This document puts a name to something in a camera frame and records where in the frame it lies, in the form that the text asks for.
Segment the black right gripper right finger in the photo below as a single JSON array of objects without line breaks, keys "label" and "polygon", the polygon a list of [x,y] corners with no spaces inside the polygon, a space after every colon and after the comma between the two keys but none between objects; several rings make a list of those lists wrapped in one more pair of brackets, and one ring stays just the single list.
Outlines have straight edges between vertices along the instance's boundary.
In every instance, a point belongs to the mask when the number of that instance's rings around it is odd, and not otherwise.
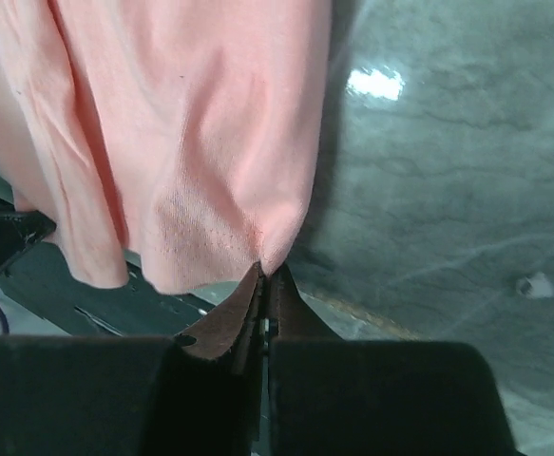
[{"label": "black right gripper right finger", "polygon": [[276,455],[513,455],[486,359],[459,342],[346,340],[287,267],[267,286]]}]

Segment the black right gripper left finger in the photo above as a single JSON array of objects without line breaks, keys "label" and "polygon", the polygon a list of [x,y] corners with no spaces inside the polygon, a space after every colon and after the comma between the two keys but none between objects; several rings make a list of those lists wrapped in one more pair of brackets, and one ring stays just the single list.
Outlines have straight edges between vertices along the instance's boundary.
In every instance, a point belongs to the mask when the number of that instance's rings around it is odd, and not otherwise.
[{"label": "black right gripper left finger", "polygon": [[263,274],[163,336],[0,336],[0,455],[247,455]]}]

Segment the salmon pink t-shirt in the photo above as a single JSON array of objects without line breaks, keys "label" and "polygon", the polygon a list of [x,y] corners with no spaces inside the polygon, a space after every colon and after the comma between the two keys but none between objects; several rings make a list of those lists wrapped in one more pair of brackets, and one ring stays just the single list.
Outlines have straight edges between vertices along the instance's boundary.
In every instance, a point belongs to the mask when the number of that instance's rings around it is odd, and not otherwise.
[{"label": "salmon pink t-shirt", "polygon": [[0,176],[72,275],[272,274],[307,214],[328,1],[0,1]]}]

